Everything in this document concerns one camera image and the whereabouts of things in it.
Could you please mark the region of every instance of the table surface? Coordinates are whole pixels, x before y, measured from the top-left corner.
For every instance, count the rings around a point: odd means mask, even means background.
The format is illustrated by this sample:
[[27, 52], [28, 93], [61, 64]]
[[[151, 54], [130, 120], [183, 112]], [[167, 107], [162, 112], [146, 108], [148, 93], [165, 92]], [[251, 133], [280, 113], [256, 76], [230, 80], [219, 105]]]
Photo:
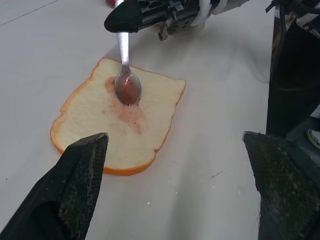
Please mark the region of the table surface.
[[[0, 0], [0, 230], [59, 159], [49, 133], [67, 97], [101, 57], [120, 58], [105, 0], [22, 2]], [[131, 64], [186, 89], [154, 163], [103, 175], [86, 239], [257, 239], [260, 195], [242, 135], [266, 128], [269, 4], [249, 1], [163, 42], [156, 26], [130, 35]]]

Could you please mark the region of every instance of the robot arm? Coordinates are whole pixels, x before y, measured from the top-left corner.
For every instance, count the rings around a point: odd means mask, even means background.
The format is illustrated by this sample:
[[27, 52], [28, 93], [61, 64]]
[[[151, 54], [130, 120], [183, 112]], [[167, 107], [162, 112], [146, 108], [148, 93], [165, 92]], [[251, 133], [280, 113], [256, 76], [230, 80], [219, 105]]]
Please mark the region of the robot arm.
[[162, 23], [161, 41], [168, 35], [196, 26], [217, 15], [240, 7], [248, 0], [126, 0], [115, 8], [104, 22], [112, 33], [134, 33]]
[[[218, 15], [240, 7], [248, 0], [126, 0], [115, 8], [104, 22], [112, 33], [138, 32], [151, 25], [162, 23], [158, 33], [161, 41]], [[297, 24], [320, 38], [319, 0], [273, 0], [266, 12], [281, 5], [284, 13], [294, 12]]]

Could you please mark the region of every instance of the white bread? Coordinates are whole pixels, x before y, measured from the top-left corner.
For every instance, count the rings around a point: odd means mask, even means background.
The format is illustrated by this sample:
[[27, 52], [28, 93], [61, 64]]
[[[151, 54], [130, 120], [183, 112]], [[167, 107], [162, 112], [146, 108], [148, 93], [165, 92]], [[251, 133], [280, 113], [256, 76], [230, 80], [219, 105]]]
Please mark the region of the white bread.
[[91, 77], [70, 95], [50, 131], [61, 153], [81, 138], [106, 132], [104, 173], [132, 175], [151, 165], [166, 140], [186, 82], [130, 68], [142, 86], [138, 105], [119, 102], [114, 81], [121, 63], [109, 58], [103, 58]]

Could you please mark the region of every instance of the metal spoon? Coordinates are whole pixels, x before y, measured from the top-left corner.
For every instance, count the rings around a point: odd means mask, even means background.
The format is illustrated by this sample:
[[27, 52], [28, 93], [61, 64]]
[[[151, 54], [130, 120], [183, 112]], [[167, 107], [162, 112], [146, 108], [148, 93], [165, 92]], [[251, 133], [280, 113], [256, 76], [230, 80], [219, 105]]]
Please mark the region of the metal spoon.
[[[119, 6], [123, 0], [117, 0], [115, 7]], [[124, 105], [132, 106], [139, 102], [141, 97], [141, 83], [139, 78], [130, 70], [129, 67], [129, 33], [117, 33], [122, 69], [115, 78], [115, 93]]]

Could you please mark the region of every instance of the spoon handle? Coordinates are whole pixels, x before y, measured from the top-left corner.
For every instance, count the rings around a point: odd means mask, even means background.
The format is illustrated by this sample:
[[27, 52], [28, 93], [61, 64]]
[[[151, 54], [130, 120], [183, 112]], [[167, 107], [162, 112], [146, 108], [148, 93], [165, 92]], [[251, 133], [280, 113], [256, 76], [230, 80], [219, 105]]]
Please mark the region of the spoon handle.
[[[118, 7], [124, 0], [116, 0], [114, 6]], [[128, 32], [117, 32], [120, 55], [122, 65], [129, 66], [129, 33]]]

